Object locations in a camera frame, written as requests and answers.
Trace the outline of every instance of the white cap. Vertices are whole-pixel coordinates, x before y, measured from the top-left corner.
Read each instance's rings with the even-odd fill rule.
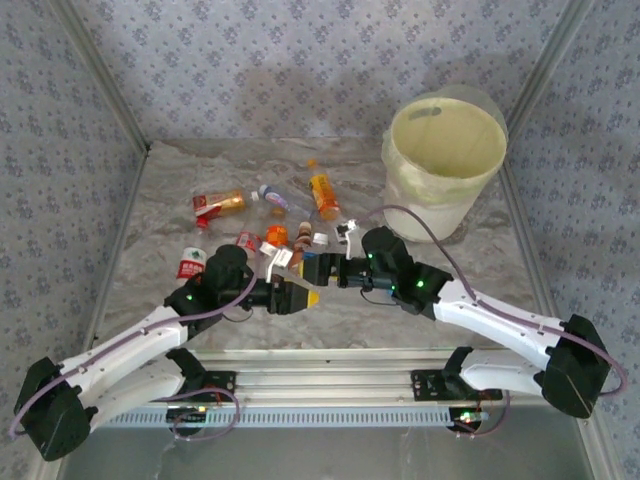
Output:
[[[316,245],[329,245],[329,235],[326,233],[314,233],[313,243]]]

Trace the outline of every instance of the wall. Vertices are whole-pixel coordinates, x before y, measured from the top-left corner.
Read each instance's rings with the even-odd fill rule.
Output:
[[[0,478],[22,479],[25,369],[79,350],[140,157],[45,1],[0,18]]]
[[[640,478],[640,6],[597,2],[511,163],[563,315],[592,318],[629,372],[601,402],[629,478]]]
[[[378,135],[438,86],[507,112],[564,0],[76,0],[148,140]]]

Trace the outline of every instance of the trash can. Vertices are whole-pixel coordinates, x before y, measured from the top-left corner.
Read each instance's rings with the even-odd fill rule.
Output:
[[[385,204],[411,209],[439,240],[448,237],[500,169],[507,140],[502,113],[480,90],[453,85],[415,98],[383,135]],[[431,241],[406,213],[384,213],[398,235]]]

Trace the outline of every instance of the cable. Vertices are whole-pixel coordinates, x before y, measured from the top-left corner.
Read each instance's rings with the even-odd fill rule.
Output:
[[[507,420],[507,417],[509,416],[509,411],[511,410],[511,395],[509,393],[509,390],[505,390],[504,394],[505,394],[505,397],[504,397],[505,404],[504,404],[504,410],[502,411],[502,415],[500,415],[500,418],[498,419],[496,424],[493,427],[491,427],[489,430],[485,432],[476,433],[473,431],[472,428],[469,427],[469,425],[465,425],[462,422],[453,422],[453,423],[455,423],[458,427],[464,428],[465,430],[469,431],[469,433],[465,433],[465,435],[468,435],[471,438],[485,437],[487,435],[491,435],[492,433],[495,433],[497,430],[502,428],[502,426]]]
[[[369,302],[372,305],[382,305],[385,307],[397,307],[398,304],[397,303],[383,303],[383,302],[374,302],[373,300],[369,300],[365,295],[364,295],[364,288],[360,289],[360,296],[362,298],[364,298],[367,302]]]
[[[243,318],[241,320],[233,320],[233,319],[227,317],[227,315],[224,314],[224,313],[222,314],[222,316],[226,321],[231,322],[231,323],[244,323],[247,320],[249,320],[251,317],[253,317],[253,307],[251,307],[251,310],[249,310],[249,315],[246,318]]]
[[[260,239],[258,237],[256,237],[256,241],[258,242],[258,246],[259,246]],[[171,325],[171,324],[176,323],[176,322],[180,322],[180,323],[194,322],[196,320],[203,320],[205,318],[215,317],[216,315],[223,314],[224,312],[226,312],[230,308],[235,307],[236,305],[238,305],[240,302],[242,302],[242,300],[245,299],[245,297],[247,295],[249,295],[251,290],[253,290],[253,287],[256,285],[256,282],[258,281],[258,272],[260,271],[261,264],[262,264],[262,255],[260,253],[258,253],[256,255],[256,258],[255,258],[255,269],[253,271],[253,276],[251,277],[251,280],[249,280],[249,284],[240,293],[240,295],[238,295],[234,300],[232,300],[231,302],[227,303],[226,305],[223,305],[220,308],[216,308],[215,310],[212,310],[211,312],[199,313],[197,315],[186,315],[184,317],[177,316],[177,317],[167,318],[165,320],[160,320],[160,321],[158,321],[158,322],[156,322],[156,323],[154,323],[152,325],[149,325],[149,327],[147,327],[146,329],[136,330],[135,332],[132,332],[132,333],[130,333],[129,335],[127,335],[125,337],[122,337],[120,340],[118,340],[117,342],[113,343],[112,345],[109,345],[104,350],[101,350],[98,353],[96,353],[95,355],[92,355],[91,358],[89,360],[87,360],[86,362],[78,365],[75,368],[72,368],[68,372],[60,375],[56,379],[54,379],[51,382],[47,383],[44,387],[42,387],[40,390],[38,390],[36,393],[34,393],[33,396],[24,403],[24,405],[22,405],[22,408],[20,408],[20,410],[18,411],[18,413],[16,414],[14,419],[11,421],[11,424],[9,425],[9,437],[12,440],[16,440],[20,435],[24,434],[24,432],[18,431],[18,425],[20,424],[20,420],[22,420],[22,418],[29,411],[29,409],[38,400],[40,400],[44,395],[46,395],[52,389],[54,389],[55,387],[60,385],[62,382],[66,381],[69,377],[71,377],[71,376],[73,376],[73,375],[75,375],[77,373],[80,373],[81,371],[85,371],[87,368],[89,368],[91,365],[96,363],[98,360],[100,360],[104,356],[108,355],[109,353],[113,352],[114,350],[117,350],[118,348],[122,347],[123,345],[126,345],[131,340],[133,340],[133,339],[135,339],[135,338],[137,338],[137,337],[139,337],[141,335],[146,335],[149,332],[152,332],[153,330],[157,330],[158,328],[162,328],[162,327],[164,327],[166,325]]]
[[[539,323],[532,322],[531,320],[525,320],[523,318],[516,317],[515,315],[511,315],[510,313],[503,312],[502,310],[494,307],[493,305],[491,305],[489,303],[486,303],[482,299],[478,300],[478,298],[476,296],[476,293],[473,291],[473,288],[471,287],[471,284],[469,283],[469,280],[467,280],[467,277],[464,275],[464,272],[460,268],[460,265],[458,265],[458,263],[449,254],[449,252],[447,252],[447,250],[444,248],[444,246],[438,240],[438,238],[435,236],[435,234],[431,231],[431,229],[425,223],[425,221],[422,220],[414,212],[409,210],[407,207],[403,207],[401,205],[383,205],[381,207],[374,208],[373,210],[371,210],[370,212],[366,213],[364,216],[362,216],[361,218],[356,220],[356,224],[359,224],[360,222],[365,221],[369,217],[371,217],[371,216],[373,216],[373,215],[375,215],[377,213],[380,213],[380,212],[382,212],[384,210],[400,210],[401,212],[404,212],[404,213],[410,215],[411,217],[413,217],[414,220],[416,220],[420,224],[420,226],[424,229],[424,231],[427,232],[429,237],[431,237],[431,240],[433,240],[433,243],[435,244],[435,246],[438,247],[438,249],[442,252],[442,254],[447,258],[447,260],[449,261],[449,263],[451,264],[453,269],[458,274],[458,277],[460,278],[460,281],[462,282],[462,285],[463,285],[465,291],[467,292],[467,294],[469,295],[469,297],[474,302],[476,302],[478,305],[483,307],[485,310],[487,310],[488,312],[493,313],[494,315],[497,315],[497,316],[503,318],[504,320],[516,323],[518,325],[522,325],[524,327],[533,328],[533,329],[536,329],[536,330],[541,329],[543,332],[550,333],[550,334],[553,334],[553,335],[557,335],[559,337],[562,337],[562,338],[570,340],[570,341],[572,341],[574,343],[577,343],[581,347],[584,347],[587,350],[590,350],[591,352],[595,353],[600,358],[602,358],[604,361],[606,361],[609,365],[611,365],[611,367],[615,370],[616,374],[620,378],[620,385],[618,387],[614,388],[613,390],[609,391],[609,392],[601,393],[600,394],[601,397],[610,397],[610,396],[613,396],[613,395],[618,395],[618,394],[624,392],[627,389],[627,387],[629,385],[629,381],[628,381],[627,375],[626,375],[626,373],[624,371],[624,367],[615,358],[613,358],[611,355],[609,355],[607,352],[605,352],[602,348],[598,347],[597,345],[594,345],[594,344],[592,344],[590,342],[587,342],[586,340],[578,337],[577,335],[573,335],[571,333],[564,332],[564,331],[559,330],[557,328],[548,327],[546,325],[542,325],[541,326]]]
[[[181,393],[179,395],[173,395],[171,397],[164,397],[164,398],[159,398],[156,401],[159,402],[172,402],[172,401],[176,401],[176,400],[183,400],[185,398],[190,398],[193,397],[194,395],[200,395],[203,393],[215,393],[215,394],[221,394],[224,395],[225,397],[229,398],[233,404],[236,407],[236,411],[233,414],[233,418],[231,419],[231,422],[229,423],[229,425],[227,425],[226,427],[224,427],[222,430],[220,430],[219,432],[216,432],[212,435],[205,435],[204,437],[187,437],[184,435],[180,435],[178,433],[178,425],[180,423],[182,423],[182,420],[184,419],[184,417],[188,416],[191,414],[191,412],[185,412],[181,415],[178,415],[175,420],[173,421],[173,427],[171,428],[171,431],[173,432],[173,435],[176,439],[178,440],[184,440],[185,442],[202,442],[205,440],[213,440],[215,438],[220,438],[224,435],[226,435],[227,433],[229,433],[231,430],[233,430],[233,428],[238,424],[238,422],[240,421],[240,402],[238,401],[238,398],[231,393],[229,390],[225,390],[224,388],[218,388],[218,387],[207,387],[207,388],[201,388],[200,390],[194,390],[193,392],[188,392],[188,393]]]

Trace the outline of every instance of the gray marble surface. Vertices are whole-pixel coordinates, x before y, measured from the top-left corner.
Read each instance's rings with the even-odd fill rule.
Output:
[[[107,301],[98,342],[147,315],[175,288],[180,255],[194,232],[194,193],[283,185],[312,205],[306,161],[315,156],[328,168],[348,217],[379,206],[385,181],[380,141],[362,138],[281,140],[181,140],[155,142],[140,183]],[[210,225],[208,254],[231,243],[244,215]],[[367,225],[384,224],[379,215]],[[294,230],[295,219],[289,219]],[[445,242],[479,291],[533,309],[533,293],[497,179],[490,182],[452,237]],[[415,259],[451,270],[433,245],[407,243]],[[371,294],[372,299],[384,297]],[[326,288],[320,303],[288,316],[256,309],[246,323],[222,321],[190,342],[198,349],[442,348],[486,346],[472,332],[441,325],[399,307],[366,303],[358,291]]]

